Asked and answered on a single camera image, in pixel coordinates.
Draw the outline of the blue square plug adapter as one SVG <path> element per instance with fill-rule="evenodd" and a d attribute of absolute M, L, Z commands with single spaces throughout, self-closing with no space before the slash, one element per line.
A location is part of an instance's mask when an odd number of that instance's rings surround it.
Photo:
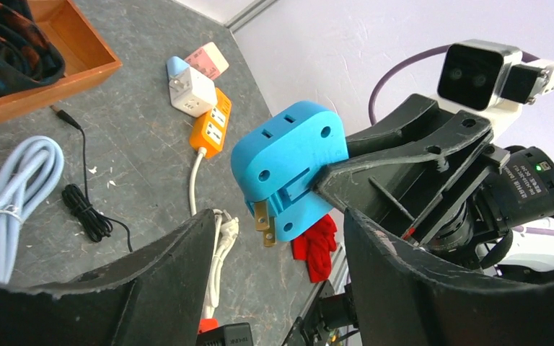
<path fill-rule="evenodd" d="M 242 137 L 230 164 L 251 214 L 288 242 L 333 209 L 312 186 L 321 168 L 348 157 L 338 114 L 301 101 Z"/>

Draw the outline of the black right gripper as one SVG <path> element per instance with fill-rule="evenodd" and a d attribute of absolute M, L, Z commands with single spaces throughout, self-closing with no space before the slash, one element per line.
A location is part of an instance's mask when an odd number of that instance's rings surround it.
<path fill-rule="evenodd" d="M 489 120 L 412 94 L 347 136 L 350 158 L 323 167 L 314 191 L 444 260 L 492 267 L 513 247 L 517 226 L 554 216 L 553 161 L 537 147 L 510 146 L 502 170 L 488 174 L 483 150 L 492 137 Z"/>

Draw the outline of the red cloth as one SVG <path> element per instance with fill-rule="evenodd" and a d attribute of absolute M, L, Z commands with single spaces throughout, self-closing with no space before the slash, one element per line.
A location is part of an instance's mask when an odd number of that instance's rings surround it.
<path fill-rule="evenodd" d="M 327 214 L 290 242 L 293 258 L 306 262 L 311 283 L 326 281 L 332 272 L 336 231 L 333 218 Z"/>

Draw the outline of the black power adapter plug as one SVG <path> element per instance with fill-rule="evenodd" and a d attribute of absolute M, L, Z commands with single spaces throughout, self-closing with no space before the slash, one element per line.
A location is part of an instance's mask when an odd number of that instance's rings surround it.
<path fill-rule="evenodd" d="M 253 346 L 250 324 L 247 322 L 226 324 L 202 332 L 197 336 L 196 346 Z"/>

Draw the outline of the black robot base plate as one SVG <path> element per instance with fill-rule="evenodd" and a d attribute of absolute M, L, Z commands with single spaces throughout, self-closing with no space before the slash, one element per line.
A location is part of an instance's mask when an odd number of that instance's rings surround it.
<path fill-rule="evenodd" d="M 331 283 L 325 281 L 307 310 L 295 319 L 281 344 L 344 345 L 358 333 L 359 321 L 351 284 L 345 284 L 344 291 L 336 293 Z"/>

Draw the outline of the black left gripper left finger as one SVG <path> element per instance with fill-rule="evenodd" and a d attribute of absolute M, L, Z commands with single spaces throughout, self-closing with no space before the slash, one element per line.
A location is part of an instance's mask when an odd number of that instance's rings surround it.
<path fill-rule="evenodd" d="M 0 284 L 0 345 L 194 345 L 214 213 L 67 283 Z"/>

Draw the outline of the wooden compartment tray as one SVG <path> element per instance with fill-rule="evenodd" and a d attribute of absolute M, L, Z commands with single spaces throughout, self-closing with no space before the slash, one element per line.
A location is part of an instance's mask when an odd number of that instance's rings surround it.
<path fill-rule="evenodd" d="M 121 66 L 73 1 L 0 1 L 0 124 L 96 87 Z"/>

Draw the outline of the orange power strip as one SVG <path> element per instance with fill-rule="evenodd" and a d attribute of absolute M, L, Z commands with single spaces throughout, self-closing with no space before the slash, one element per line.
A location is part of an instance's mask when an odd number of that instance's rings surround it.
<path fill-rule="evenodd" d="M 222 151 L 232 111 L 232 101 L 217 87 L 216 96 L 216 106 L 196 120 L 189 137 L 190 146 L 195 151 L 204 148 L 207 159 Z"/>

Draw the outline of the light blue cube adapter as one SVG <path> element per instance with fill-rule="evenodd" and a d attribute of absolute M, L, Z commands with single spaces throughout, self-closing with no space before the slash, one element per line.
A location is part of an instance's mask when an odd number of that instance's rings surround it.
<path fill-rule="evenodd" d="M 178 56 L 172 56 L 166 61 L 167 77 L 169 79 L 174 79 L 188 68 L 190 68 L 190 64 Z"/>

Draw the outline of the white cube socket adapter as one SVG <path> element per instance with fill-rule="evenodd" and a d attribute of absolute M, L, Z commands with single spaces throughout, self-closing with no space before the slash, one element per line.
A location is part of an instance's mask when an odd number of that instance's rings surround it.
<path fill-rule="evenodd" d="M 170 104 L 191 117 L 200 117 L 217 105 L 214 81 L 193 67 L 169 77 Z"/>

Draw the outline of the rolled dark orange-patterned tie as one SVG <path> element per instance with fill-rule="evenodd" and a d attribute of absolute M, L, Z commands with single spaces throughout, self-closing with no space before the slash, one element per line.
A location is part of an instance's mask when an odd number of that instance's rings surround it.
<path fill-rule="evenodd" d="M 66 62 L 27 1 L 0 1 L 0 97 L 55 84 Z"/>

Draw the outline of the red cube socket adapter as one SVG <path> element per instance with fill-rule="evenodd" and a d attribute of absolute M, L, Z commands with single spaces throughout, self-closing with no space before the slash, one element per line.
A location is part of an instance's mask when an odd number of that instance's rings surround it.
<path fill-rule="evenodd" d="M 201 319 L 198 325 L 198 334 L 211 331 L 219 327 L 219 322 L 215 318 Z"/>

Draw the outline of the pink cube socket adapter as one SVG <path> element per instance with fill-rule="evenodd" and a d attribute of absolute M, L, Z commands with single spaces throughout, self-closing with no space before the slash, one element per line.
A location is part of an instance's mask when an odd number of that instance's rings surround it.
<path fill-rule="evenodd" d="M 211 80 L 217 79 L 229 68 L 229 62 L 214 42 L 199 47 L 184 61 Z"/>

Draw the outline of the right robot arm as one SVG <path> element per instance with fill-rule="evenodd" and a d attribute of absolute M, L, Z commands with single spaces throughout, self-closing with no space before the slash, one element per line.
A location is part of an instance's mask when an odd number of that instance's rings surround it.
<path fill-rule="evenodd" d="M 554 162 L 494 145 L 495 121 L 419 94 L 346 138 L 314 191 L 409 244 L 470 270 L 554 278 Z"/>

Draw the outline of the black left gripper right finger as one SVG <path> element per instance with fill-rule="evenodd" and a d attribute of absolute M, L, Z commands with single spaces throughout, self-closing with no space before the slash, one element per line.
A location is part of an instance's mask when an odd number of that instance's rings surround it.
<path fill-rule="evenodd" d="M 554 281 L 467 270 L 355 209 L 345 213 L 344 235 L 364 345 L 554 345 Z"/>

